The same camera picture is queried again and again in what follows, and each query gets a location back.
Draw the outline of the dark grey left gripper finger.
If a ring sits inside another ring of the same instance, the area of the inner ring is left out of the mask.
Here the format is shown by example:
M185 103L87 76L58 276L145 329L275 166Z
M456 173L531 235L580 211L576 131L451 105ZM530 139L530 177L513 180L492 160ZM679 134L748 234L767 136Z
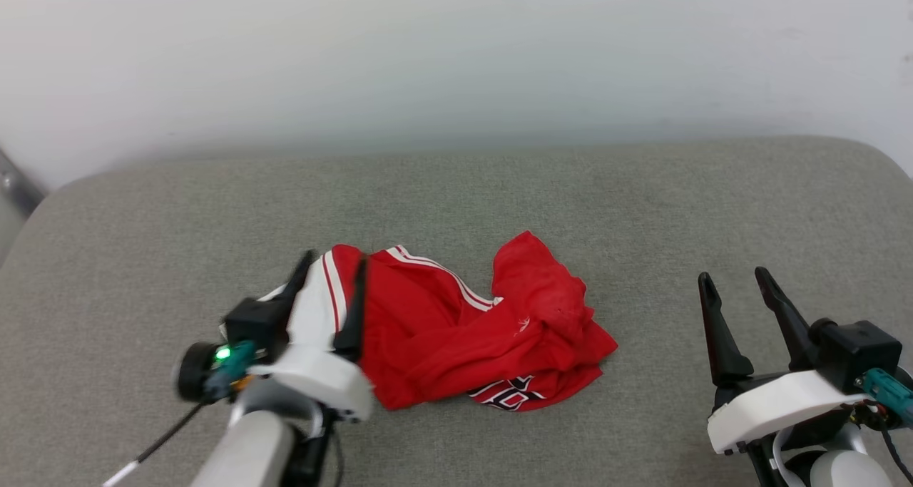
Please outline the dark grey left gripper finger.
M345 324L333 340L334 354L358 364L363 350L364 315L367 305L367 270L368 257L359 257L355 278L353 278L353 296L346 313Z
M297 293L304 288L311 265L317 259L317 250L307 250L300 258L280 293L280 314L284 320L291 316Z

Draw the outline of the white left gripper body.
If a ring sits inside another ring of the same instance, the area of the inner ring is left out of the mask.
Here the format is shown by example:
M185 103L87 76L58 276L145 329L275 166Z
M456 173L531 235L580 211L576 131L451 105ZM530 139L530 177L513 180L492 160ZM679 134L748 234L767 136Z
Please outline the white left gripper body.
M275 363L252 366L249 373L247 412L315 420L323 406L349 421L368 420L374 412L374 387L361 368L314 345L290 345Z

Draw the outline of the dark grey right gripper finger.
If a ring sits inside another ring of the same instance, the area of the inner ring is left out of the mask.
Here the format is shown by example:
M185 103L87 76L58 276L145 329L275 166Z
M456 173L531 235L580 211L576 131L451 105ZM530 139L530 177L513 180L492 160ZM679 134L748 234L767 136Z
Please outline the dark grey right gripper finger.
M755 279L765 306L774 314L790 356L790 372L809 371L817 366L818 348L812 343L808 322L780 288L767 268L757 266Z
M720 389L749 379L754 374L753 364L740 353L728 328L722 315L722 299L710 273L699 274L698 292L713 385Z

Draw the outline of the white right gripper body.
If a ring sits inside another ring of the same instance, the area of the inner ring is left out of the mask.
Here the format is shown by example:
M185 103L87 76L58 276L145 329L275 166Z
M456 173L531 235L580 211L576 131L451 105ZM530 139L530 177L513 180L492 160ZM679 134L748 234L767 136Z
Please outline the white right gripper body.
M715 410L708 419L708 437L716 454L737 451L743 442L749 444L868 399L865 393L842 393L816 371L793 372L737 395Z

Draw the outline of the red and white sports garment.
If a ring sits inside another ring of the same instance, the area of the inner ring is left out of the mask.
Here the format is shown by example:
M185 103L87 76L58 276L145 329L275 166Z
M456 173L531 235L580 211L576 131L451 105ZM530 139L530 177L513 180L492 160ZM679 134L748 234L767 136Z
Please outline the red and white sports garment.
M336 245L317 262L296 309L329 324L329 282L353 292L362 251ZM367 305L359 367L385 409L458 395L509 411L564 401L593 383L617 343L585 303L583 280L523 232L494 257L491 298L453 270L402 246L368 256Z

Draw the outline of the grey fabric sofa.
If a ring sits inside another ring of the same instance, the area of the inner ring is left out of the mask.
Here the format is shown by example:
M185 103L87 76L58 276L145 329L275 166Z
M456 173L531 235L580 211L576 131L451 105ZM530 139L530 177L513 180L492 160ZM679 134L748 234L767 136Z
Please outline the grey fabric sofa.
M913 372L913 179L874 147L761 138L177 161L49 195L0 268L0 487L100 487L185 414L173 367L301 253L405 246L489 297L530 230L619 343L525 414L466 396L340 426L348 487L756 487L714 454L697 278L757 373L788 363L753 270L805 318L870 320Z

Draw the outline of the grey metal bar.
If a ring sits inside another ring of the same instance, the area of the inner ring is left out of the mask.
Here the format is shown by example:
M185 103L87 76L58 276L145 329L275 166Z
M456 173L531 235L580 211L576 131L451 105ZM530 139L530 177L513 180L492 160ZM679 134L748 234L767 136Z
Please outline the grey metal bar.
M23 173L0 147L0 191L28 220L45 200L45 192Z

